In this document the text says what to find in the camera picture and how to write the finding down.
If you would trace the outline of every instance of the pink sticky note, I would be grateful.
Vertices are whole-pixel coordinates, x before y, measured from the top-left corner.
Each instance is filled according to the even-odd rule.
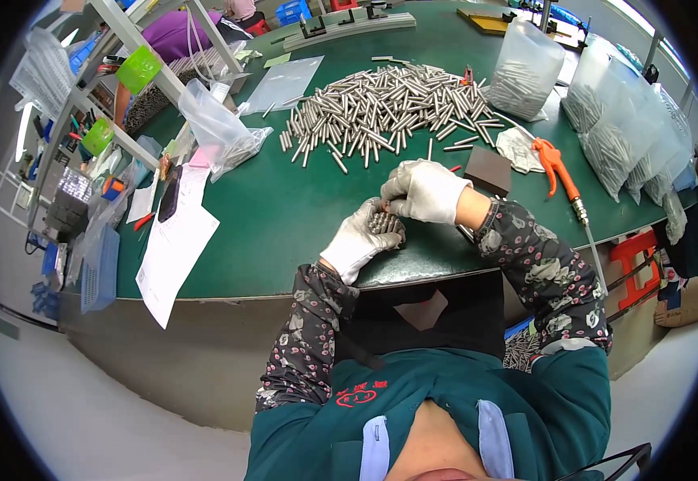
[[[208,158],[205,157],[204,153],[202,153],[201,148],[198,148],[197,151],[194,153],[194,155],[191,157],[191,160],[189,161],[189,166],[200,167],[200,168],[210,167],[210,163],[208,162]]]

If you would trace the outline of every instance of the person's chin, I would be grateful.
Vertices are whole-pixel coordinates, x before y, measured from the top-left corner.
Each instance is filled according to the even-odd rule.
[[[410,478],[408,481],[469,481],[471,479],[477,478],[460,469],[442,468],[421,473],[418,476]]]

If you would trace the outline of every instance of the red plastic stool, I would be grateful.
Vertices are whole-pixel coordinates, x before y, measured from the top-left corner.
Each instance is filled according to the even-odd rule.
[[[271,32],[271,28],[269,27],[269,24],[267,24],[266,20],[261,20],[255,25],[252,25],[250,27],[247,27],[245,29],[245,32],[249,34],[255,34],[255,36],[262,35],[266,32]]]
[[[333,12],[348,10],[349,8],[357,8],[357,0],[346,0],[345,2],[341,2],[341,0],[331,0],[331,10]]]
[[[643,234],[639,234],[634,237],[630,237],[623,243],[617,245],[611,249],[609,257],[611,261],[621,262],[621,271],[624,275],[630,274],[635,269],[634,258],[635,255],[642,253],[643,251],[648,251],[648,255],[653,255],[656,249],[656,236],[654,236],[654,231],[648,231]],[[659,269],[656,263],[651,263],[652,277],[642,289],[638,289],[635,285],[634,276],[630,277],[625,281],[627,285],[627,297],[619,301],[619,309],[626,309],[628,306],[636,303],[641,297],[651,292],[659,285]]]

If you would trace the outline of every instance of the gloved hand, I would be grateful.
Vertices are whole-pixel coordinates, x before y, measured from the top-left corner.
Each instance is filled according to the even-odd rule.
[[[405,160],[392,170],[381,186],[381,198],[389,202],[387,212],[424,222],[453,225],[456,205],[472,182],[460,178],[437,162]]]
[[[357,280],[360,268],[374,255],[397,247],[402,240],[399,234],[372,234],[368,227],[373,214],[381,211],[381,199],[371,197],[351,216],[346,217],[336,236],[320,255],[330,264],[346,285]]]

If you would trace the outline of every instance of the person in purple shirt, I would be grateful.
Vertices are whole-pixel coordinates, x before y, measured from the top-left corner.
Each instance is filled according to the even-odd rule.
[[[154,23],[147,26],[142,32],[143,38],[151,45],[154,52],[162,57],[162,60],[166,64],[189,56],[187,33],[189,34],[188,37],[191,39],[191,52],[200,52],[197,39],[194,37],[194,32],[187,32],[187,30],[189,30],[187,15],[189,14],[186,10],[165,13]],[[237,24],[226,19],[220,12],[211,10],[208,12],[208,16],[212,22],[215,22],[220,36],[223,37],[224,41],[228,44],[253,38],[252,35],[245,32]],[[196,18],[193,18],[193,20],[194,26],[197,27],[197,34],[200,38],[202,49],[213,48],[209,37],[200,27],[199,21]],[[127,112],[127,106],[130,100],[130,91],[125,89],[124,85],[120,82],[117,87],[117,96],[114,106],[114,121],[121,128],[123,128],[124,125],[124,116]]]

